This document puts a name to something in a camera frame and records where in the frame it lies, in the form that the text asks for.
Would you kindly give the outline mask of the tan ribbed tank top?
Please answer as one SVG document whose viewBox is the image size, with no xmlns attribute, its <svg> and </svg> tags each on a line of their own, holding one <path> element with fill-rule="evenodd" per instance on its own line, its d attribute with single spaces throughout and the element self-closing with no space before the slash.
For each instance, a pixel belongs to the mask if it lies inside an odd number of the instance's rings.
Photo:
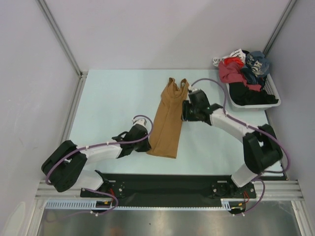
<svg viewBox="0 0 315 236">
<path fill-rule="evenodd" d="M 161 93 L 161 101 L 149 138 L 151 149 L 147 154 L 173 159 L 177 157 L 183 123 L 183 101 L 187 99 L 188 88 L 189 83 L 186 79 L 182 79 L 177 85 L 174 78 L 169 78 Z"/>
</svg>

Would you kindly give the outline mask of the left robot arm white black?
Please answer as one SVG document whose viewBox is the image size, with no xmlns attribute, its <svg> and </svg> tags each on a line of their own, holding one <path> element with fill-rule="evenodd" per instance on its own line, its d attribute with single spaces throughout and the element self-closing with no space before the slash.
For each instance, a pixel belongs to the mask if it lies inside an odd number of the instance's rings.
<svg viewBox="0 0 315 236">
<path fill-rule="evenodd" d="M 96 162 L 119 159 L 132 152 L 147 152 L 151 149 L 146 119 L 133 120 L 129 131 L 114 136 L 110 141 L 79 148 L 73 141 L 66 140 L 42 164 L 47 185 L 57 192 L 65 192 L 72 187 L 90 189 L 97 196 L 106 195 L 111 184 L 99 170 L 89 171 L 86 166 Z"/>
</svg>

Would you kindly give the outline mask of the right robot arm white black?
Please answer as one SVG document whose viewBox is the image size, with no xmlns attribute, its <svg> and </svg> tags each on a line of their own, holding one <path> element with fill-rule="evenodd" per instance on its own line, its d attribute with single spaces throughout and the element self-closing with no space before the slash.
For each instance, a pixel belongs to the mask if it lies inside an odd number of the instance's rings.
<svg viewBox="0 0 315 236">
<path fill-rule="evenodd" d="M 273 128 L 265 124 L 252 126 L 230 116 L 225 107 L 210 104 L 204 91 L 190 90 L 188 99 L 183 102 L 183 121 L 201 121 L 220 128 L 243 144 L 244 164 L 231 176 L 227 192 L 239 197 L 245 185 L 262 174 L 283 157 Z"/>
</svg>

